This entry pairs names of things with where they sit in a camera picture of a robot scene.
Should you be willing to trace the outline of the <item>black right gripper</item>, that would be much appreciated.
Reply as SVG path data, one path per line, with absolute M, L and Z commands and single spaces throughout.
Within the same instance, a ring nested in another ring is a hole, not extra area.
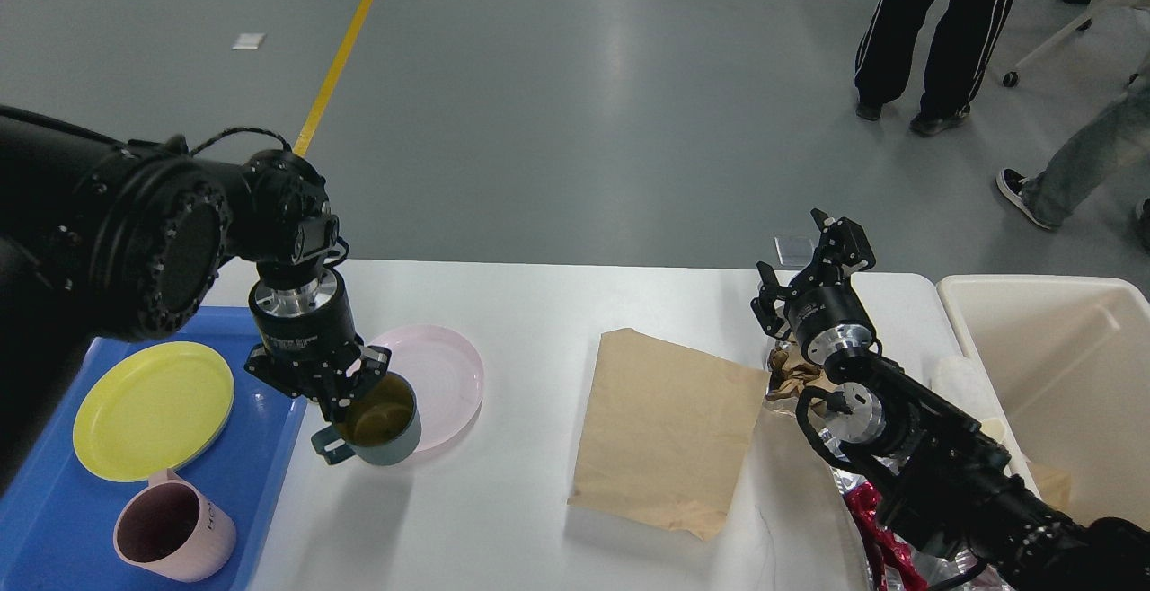
M 854 273 L 873 269 L 877 260 L 854 220 L 833 217 L 816 207 L 810 217 L 818 227 L 812 260 L 789 287 L 780 283 L 772 264 L 758 262 L 760 285 L 751 309 L 766 336 L 787 340 L 793 333 L 802 356 L 826 366 L 831 356 L 859 355 L 875 344 L 876 330 L 862 300 L 845 285 Z M 806 293 L 792 300 L 793 292 Z M 779 304 L 785 304 L 785 315 L 779 313 Z

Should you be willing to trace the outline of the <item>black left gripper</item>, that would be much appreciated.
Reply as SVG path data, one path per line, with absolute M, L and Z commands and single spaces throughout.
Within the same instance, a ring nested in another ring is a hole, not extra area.
M 392 352 L 362 345 L 340 273 L 323 269 L 288 291 L 259 281 L 248 308 L 261 341 L 243 369 L 279 393 L 315 402 L 327 422 L 344 422 L 385 378 Z

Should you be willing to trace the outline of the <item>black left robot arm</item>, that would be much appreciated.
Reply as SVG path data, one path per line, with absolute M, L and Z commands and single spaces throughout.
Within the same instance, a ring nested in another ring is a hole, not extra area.
M 391 352 L 356 333 L 327 181 L 284 139 L 243 163 L 5 105 L 3 488 L 98 338 L 169 338 L 230 260 L 255 264 L 246 370 L 348 419 Z

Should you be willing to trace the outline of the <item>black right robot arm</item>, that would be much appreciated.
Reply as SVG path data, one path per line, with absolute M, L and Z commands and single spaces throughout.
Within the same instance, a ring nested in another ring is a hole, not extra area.
M 883 355 L 854 293 L 875 256 L 854 220 L 810 210 L 818 243 L 788 284 L 770 264 L 752 312 L 831 383 L 806 384 L 796 419 L 826 465 L 876 489 L 876 521 L 929 557 L 969 551 L 1015 590 L 1147 590 L 1147 529 L 1117 517 L 1079 525 L 1005 473 L 1005 447 L 976 419 Z

